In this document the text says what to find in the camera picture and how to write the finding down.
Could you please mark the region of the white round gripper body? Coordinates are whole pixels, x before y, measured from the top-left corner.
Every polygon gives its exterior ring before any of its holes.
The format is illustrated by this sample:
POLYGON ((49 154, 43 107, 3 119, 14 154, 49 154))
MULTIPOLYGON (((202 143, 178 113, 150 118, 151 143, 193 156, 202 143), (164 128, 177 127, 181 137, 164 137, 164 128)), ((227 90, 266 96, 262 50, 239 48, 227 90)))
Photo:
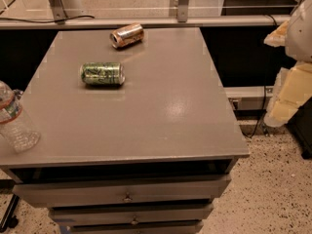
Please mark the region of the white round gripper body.
POLYGON ((293 12, 285 46, 289 57, 312 62, 312 0, 304 0, 293 12))

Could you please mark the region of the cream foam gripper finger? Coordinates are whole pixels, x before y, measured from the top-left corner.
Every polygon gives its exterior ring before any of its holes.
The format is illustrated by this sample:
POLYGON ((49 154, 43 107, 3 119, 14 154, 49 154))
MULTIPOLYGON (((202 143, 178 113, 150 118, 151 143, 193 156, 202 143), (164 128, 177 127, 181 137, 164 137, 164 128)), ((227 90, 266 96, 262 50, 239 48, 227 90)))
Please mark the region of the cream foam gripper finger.
POLYGON ((289 21, 284 21, 281 25, 279 25, 274 31, 268 34, 264 43, 271 47, 285 47, 286 46, 286 35, 289 26, 289 21))
POLYGON ((312 64, 298 62, 291 69, 282 67, 275 80, 264 123, 269 127, 283 126, 311 98, 312 64))

